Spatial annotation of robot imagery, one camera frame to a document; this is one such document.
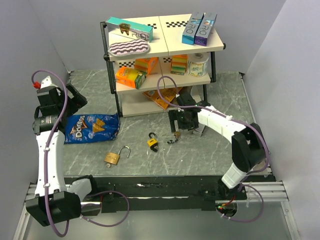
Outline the small brass padlock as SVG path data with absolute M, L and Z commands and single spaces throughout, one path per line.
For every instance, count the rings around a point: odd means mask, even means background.
M 181 138 L 181 133 L 179 131 L 175 131 L 174 136 L 177 140 L 179 140 Z

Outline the key with panda keychain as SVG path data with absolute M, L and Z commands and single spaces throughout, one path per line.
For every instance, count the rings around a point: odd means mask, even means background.
M 167 141 L 167 144 L 171 145 L 171 144 L 174 144 L 174 143 L 176 143 L 176 142 L 178 142 L 178 141 L 179 141 L 178 138 L 170 139 L 170 140 Z

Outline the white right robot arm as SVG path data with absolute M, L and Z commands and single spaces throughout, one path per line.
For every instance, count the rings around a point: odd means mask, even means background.
M 206 101 L 195 103 L 187 100 L 176 110 L 168 113 L 170 128 L 176 131 L 195 130 L 201 125 L 214 130 L 231 144 L 232 164 L 218 180 L 217 190 L 223 199 L 230 199 L 241 188 L 241 183 L 252 173 L 254 167 L 269 159 L 269 151 L 261 128 L 256 123 L 247 124 L 231 115 L 219 112 Z

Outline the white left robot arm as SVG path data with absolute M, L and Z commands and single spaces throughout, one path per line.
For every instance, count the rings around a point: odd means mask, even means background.
M 81 202 L 95 200 L 99 188 L 92 175 L 85 175 L 66 186 L 63 174 L 63 146 L 67 117 L 87 104 L 72 84 L 65 90 L 53 83 L 41 83 L 32 129 L 38 145 L 38 179 L 34 198 L 26 201 L 27 212 L 43 227 L 75 219 Z

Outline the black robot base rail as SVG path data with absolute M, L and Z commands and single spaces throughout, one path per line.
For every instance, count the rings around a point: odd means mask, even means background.
M 118 211 L 189 210 L 215 211 L 222 201 L 246 200 L 244 189 L 228 190 L 219 175 L 96 176 L 94 200 L 102 213 Z

